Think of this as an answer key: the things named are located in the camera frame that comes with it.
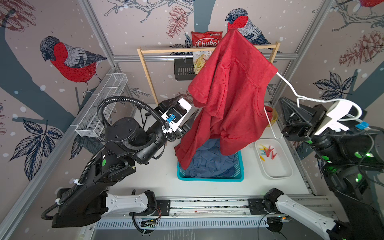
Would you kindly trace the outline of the white wire hanger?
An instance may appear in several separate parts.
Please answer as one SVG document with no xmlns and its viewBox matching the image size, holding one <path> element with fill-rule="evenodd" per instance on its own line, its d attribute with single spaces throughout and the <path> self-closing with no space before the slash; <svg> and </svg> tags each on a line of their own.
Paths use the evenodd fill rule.
<svg viewBox="0 0 384 240">
<path fill-rule="evenodd" d="M 325 100 L 325 99 L 314 99 L 314 98 L 310 98 L 310 97 L 307 97 L 307 96 L 300 95 L 300 94 L 297 93 L 297 91 L 295 90 L 293 85 L 285 77 L 283 77 L 280 73 L 276 73 L 276 76 L 279 77 L 280 80 L 282 80 L 292 90 L 294 96 L 296 97 L 294 102 L 297 104 L 298 107 L 300 107 L 301 105 L 304 105 L 304 106 L 308 106 L 308 107 L 313 108 L 315 105 L 323 105 L 328 110 L 333 105 L 335 99 L 342 99 L 342 98 L 333 98 L 333 99 L 331 98 L 331 99 L 328 99 L 328 100 Z M 355 116 L 356 113 L 357 113 L 357 110 L 354 107 L 352 107 L 352 109 L 350 110 L 349 114 L 347 116 L 343 117 L 343 119 L 349 119 L 350 117 Z M 341 123 L 344 124 L 345 126 L 347 126 L 346 124 L 349 123 L 349 122 L 358 122 L 361 119 L 361 117 L 359 119 L 355 120 L 355 121 L 346 121 L 346 122 L 341 122 Z M 277 133 L 274 131 L 272 125 L 269 127 L 269 129 L 270 129 L 271 134 L 273 135 L 274 139 L 280 140 L 280 139 L 285 138 L 282 133 L 280 133 L 280 135 L 277 135 Z M 319 136 L 315 136 L 314 135 L 312 138 L 324 136 L 326 130 L 322 134 L 320 134 Z"/>
</svg>

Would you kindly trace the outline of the slate blue t-shirt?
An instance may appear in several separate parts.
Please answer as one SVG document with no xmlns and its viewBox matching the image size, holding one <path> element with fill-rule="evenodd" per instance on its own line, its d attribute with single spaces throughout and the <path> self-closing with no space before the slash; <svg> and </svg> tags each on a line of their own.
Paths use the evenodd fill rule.
<svg viewBox="0 0 384 240">
<path fill-rule="evenodd" d="M 239 163 L 236 155 L 221 154 L 219 139 L 209 139 L 194 155 L 190 166 L 185 170 L 185 177 L 195 179 L 229 179 L 236 173 Z"/>
</svg>

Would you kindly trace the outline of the red clothespin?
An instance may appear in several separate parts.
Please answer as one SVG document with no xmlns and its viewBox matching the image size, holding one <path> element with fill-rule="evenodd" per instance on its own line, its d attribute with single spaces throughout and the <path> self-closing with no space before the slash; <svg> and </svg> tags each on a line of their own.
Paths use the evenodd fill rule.
<svg viewBox="0 0 384 240">
<path fill-rule="evenodd" d="M 274 160 L 276 156 L 277 156 L 277 153 L 274 154 L 274 151 L 272 151 L 272 152 L 271 152 L 271 159 Z"/>
<path fill-rule="evenodd" d="M 271 156 L 272 151 L 273 151 L 273 149 L 264 148 L 264 152 L 265 152 L 265 155 L 267 156 L 267 158 L 269 158 Z"/>
</svg>

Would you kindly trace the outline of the dark red t-shirt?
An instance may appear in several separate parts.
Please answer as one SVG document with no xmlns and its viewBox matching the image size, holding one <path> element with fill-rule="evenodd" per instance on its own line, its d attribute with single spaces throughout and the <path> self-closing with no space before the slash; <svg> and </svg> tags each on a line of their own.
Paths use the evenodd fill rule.
<svg viewBox="0 0 384 240">
<path fill-rule="evenodd" d="M 219 139 L 221 154 L 230 156 L 262 136 L 269 124 L 265 95 L 277 72 L 238 30 L 226 33 L 188 87 L 201 111 L 175 147 L 183 169 L 209 139 Z"/>
</svg>

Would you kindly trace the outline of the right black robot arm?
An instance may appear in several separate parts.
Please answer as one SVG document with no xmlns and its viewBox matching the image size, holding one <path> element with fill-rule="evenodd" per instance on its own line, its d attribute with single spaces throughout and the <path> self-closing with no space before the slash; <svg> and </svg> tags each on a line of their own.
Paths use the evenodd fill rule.
<svg viewBox="0 0 384 240">
<path fill-rule="evenodd" d="M 353 127 L 362 110 L 352 115 L 356 105 L 345 99 L 332 100 L 330 108 L 316 101 L 311 108 L 283 97 L 280 105 L 286 123 L 282 135 L 309 146 L 324 162 L 324 180 L 348 222 L 324 217 L 276 188 L 264 196 L 266 212 L 288 215 L 325 240 L 383 239 L 384 221 L 372 197 L 373 180 L 368 177 L 368 172 L 384 170 L 383 129 Z"/>
</svg>

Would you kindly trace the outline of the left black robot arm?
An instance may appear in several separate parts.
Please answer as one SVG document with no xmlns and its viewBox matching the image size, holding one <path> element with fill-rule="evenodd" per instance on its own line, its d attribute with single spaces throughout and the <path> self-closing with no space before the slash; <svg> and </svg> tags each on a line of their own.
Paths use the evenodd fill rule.
<svg viewBox="0 0 384 240">
<path fill-rule="evenodd" d="M 131 103 L 150 114 L 155 122 L 144 129 L 134 118 L 125 117 L 110 124 L 105 109 L 113 103 Z M 60 189 L 55 203 L 43 211 L 41 218 L 53 228 L 84 227 L 112 213 L 128 213 L 132 218 L 162 215 L 155 193 L 132 192 L 129 196 L 108 194 L 109 187 L 136 172 L 136 164 L 147 165 L 159 159 L 166 143 L 182 138 L 195 120 L 189 115 L 192 106 L 182 96 L 162 101 L 156 108 L 126 96 L 102 100 L 97 116 L 105 128 L 105 145 L 86 164 L 70 189 Z"/>
</svg>

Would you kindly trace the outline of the black spoon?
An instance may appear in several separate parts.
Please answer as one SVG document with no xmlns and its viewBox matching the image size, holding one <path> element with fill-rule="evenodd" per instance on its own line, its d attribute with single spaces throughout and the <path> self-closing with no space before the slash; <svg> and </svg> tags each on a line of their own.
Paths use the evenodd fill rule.
<svg viewBox="0 0 384 240">
<path fill-rule="evenodd" d="M 145 116 L 146 116 L 146 118 L 145 118 L 144 123 L 143 123 L 143 128 L 145 128 L 147 120 L 151 116 L 151 114 L 150 113 L 145 113 Z"/>
</svg>

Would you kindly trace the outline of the white plastic tray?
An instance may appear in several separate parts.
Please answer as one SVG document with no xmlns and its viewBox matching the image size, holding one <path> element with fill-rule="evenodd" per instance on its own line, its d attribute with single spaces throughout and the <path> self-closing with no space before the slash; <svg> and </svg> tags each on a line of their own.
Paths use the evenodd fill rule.
<svg viewBox="0 0 384 240">
<path fill-rule="evenodd" d="M 271 159 L 271 156 L 269 158 L 262 156 L 265 159 L 265 162 L 260 159 L 259 155 L 264 152 L 261 150 L 261 145 L 264 145 L 266 148 L 269 148 L 269 146 L 274 148 L 274 154 L 277 153 L 274 160 Z M 293 175 L 294 171 L 288 157 L 284 152 L 282 145 L 276 139 L 259 139 L 254 144 L 254 150 L 256 156 L 259 158 L 262 172 L 266 178 L 280 180 L 290 178 Z"/>
</svg>

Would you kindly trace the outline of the teal plastic basket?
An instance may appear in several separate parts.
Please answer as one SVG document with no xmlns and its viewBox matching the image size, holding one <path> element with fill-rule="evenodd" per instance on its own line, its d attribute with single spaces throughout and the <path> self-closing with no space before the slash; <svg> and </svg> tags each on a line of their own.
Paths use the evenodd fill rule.
<svg viewBox="0 0 384 240">
<path fill-rule="evenodd" d="M 217 178 L 187 178 L 185 176 L 184 169 L 181 168 L 180 163 L 177 163 L 177 177 L 181 181 L 192 181 L 192 182 L 232 182 L 232 183 L 240 183 L 244 180 L 244 165 L 241 151 L 238 151 L 235 154 L 235 157 L 238 160 L 238 164 L 234 166 L 235 173 L 233 176 L 229 178 L 224 178 L 218 176 Z"/>
</svg>

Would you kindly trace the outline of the wooden clothes rack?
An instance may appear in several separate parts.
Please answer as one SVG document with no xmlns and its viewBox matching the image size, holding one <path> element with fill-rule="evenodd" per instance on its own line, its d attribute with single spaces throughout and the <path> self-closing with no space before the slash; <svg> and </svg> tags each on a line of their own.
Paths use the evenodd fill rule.
<svg viewBox="0 0 384 240">
<path fill-rule="evenodd" d="M 281 43 L 276 42 L 275 44 L 270 44 L 270 45 L 254 45 L 254 47 L 258 50 L 262 49 L 272 49 L 272 53 L 269 57 L 269 61 L 271 63 L 274 62 L 276 55 L 280 49 Z M 166 54 L 166 53 L 182 53 L 182 52 L 203 52 L 203 51 L 214 51 L 216 48 L 176 48 L 176 49 L 159 49 L 159 50 L 142 50 L 142 49 L 137 49 L 141 64 L 143 66 L 145 76 L 147 78 L 147 81 L 149 83 L 152 95 L 154 97 L 155 103 L 158 104 L 159 100 L 156 94 L 156 90 L 152 81 L 151 77 L 151 72 L 149 71 L 145 55 L 151 55 L 151 54 Z"/>
</svg>

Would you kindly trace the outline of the yellow chips bag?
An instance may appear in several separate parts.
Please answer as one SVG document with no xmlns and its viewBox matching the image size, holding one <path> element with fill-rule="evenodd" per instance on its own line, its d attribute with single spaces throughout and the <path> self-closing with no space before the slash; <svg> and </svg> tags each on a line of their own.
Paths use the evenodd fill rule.
<svg viewBox="0 0 384 240">
<path fill-rule="evenodd" d="M 212 53 L 213 51 L 193 52 L 194 72 L 196 75 L 204 67 Z"/>
</svg>

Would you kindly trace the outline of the red Chuba snack bag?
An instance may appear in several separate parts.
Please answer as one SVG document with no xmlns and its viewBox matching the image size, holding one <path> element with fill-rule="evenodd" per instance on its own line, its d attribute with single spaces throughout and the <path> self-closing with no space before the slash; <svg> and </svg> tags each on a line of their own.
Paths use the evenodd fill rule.
<svg viewBox="0 0 384 240">
<path fill-rule="evenodd" d="M 196 48 L 216 47 L 222 39 L 223 32 L 208 31 L 205 33 L 192 32 L 193 46 Z"/>
</svg>

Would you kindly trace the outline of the black wall basket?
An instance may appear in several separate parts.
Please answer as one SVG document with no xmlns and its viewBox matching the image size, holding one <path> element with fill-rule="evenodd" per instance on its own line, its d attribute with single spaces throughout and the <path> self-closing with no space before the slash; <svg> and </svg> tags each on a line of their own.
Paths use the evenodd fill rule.
<svg viewBox="0 0 384 240">
<path fill-rule="evenodd" d="M 196 76 L 193 59 L 175 59 L 174 75 L 176 81 L 192 81 Z"/>
</svg>

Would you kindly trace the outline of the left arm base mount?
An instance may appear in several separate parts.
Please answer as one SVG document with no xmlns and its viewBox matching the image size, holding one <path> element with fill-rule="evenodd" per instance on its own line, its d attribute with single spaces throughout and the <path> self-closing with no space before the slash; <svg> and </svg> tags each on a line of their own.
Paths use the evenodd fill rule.
<svg viewBox="0 0 384 240">
<path fill-rule="evenodd" d="M 156 203 L 149 203 L 148 208 L 143 211 L 142 213 L 129 213 L 129 216 L 135 216 L 135 217 L 158 217 L 158 216 L 169 216 L 170 214 L 170 208 L 171 208 L 171 201 L 170 200 L 156 200 Z"/>
</svg>

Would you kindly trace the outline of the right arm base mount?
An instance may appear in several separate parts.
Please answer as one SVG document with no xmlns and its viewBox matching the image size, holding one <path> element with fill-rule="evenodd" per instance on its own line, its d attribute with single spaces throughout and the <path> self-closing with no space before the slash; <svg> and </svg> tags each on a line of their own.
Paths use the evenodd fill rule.
<svg viewBox="0 0 384 240">
<path fill-rule="evenodd" d="M 276 203 L 273 203 L 270 200 L 264 199 L 248 199 L 248 208 L 250 209 L 251 215 L 282 215 L 278 211 Z"/>
</svg>

